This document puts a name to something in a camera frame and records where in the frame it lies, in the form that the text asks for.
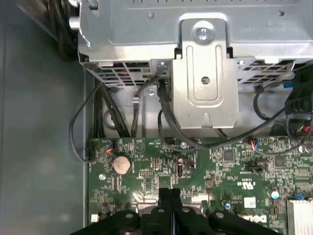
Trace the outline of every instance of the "metal bracket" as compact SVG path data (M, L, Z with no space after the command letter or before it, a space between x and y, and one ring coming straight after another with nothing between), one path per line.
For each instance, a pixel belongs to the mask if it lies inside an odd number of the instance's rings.
M182 58L173 60L172 97L182 129L233 127L238 113L237 66L226 52L226 22L181 22Z

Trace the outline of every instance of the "sticker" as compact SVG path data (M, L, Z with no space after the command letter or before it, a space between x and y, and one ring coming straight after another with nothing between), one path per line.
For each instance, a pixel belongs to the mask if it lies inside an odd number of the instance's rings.
M245 197L244 198L245 208L256 208L255 197Z
M98 222L98 221L99 221L99 216L98 216L98 214L92 214L90 221L91 221L92 223Z

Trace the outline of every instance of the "microchip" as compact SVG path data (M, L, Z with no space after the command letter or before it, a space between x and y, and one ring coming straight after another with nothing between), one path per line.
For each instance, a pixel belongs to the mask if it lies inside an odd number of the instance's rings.
M285 157L284 156L275 157L275 167L285 167Z
M234 161L234 160L235 160L235 156L234 156L234 152L232 150L224 151L224 161L230 162L230 161Z
M174 138L165 138L164 141L165 141L168 145L175 145L175 139L174 139Z
M270 215L275 215L274 208L270 208L270 209L269 209L269 214L270 214Z
M206 179L206 187L207 187L207 188L212 188L213 185L214 185L213 180Z
M280 200L279 200L279 199L274 199L274 200L273 200L273 204L274 204L275 206L279 206L279 205L280 205Z
M238 207L237 206L232 206L232 211L234 212L234 213L237 213L238 212Z

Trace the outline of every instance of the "screw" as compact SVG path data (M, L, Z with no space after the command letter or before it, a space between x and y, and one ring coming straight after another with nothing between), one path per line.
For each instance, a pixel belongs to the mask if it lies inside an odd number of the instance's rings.
M224 208L225 208L226 210L230 210L231 205L230 205L229 203L226 203L226 204L224 205Z
M220 212L217 212L215 215L217 218L220 218L220 219L224 218L224 215Z
M155 90L153 88L149 89L149 95L153 96L155 94Z
M185 142L181 142L181 143L180 143L180 147L181 147L182 149L186 149L186 148L187 148L187 144L186 144Z
M196 31L196 34L201 41L206 40L209 36L209 32L207 28L198 28Z
M152 20L154 17L155 17L155 15L154 15L153 12L149 12L149 13L147 14L147 18L150 19L150 20Z
M99 175L99 180L105 180L106 179L106 175L105 174L100 174Z
M189 211L190 211L190 209L189 209L189 208L187 208L187 207L183 207L181 210L182 210L182 212L185 212L185 213L187 213L187 212L189 212Z

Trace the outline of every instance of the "black connector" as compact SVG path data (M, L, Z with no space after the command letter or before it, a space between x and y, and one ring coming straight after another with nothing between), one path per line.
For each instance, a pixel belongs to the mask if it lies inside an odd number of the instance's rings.
M292 93L285 101L285 113L310 114L313 112L313 66L297 71Z

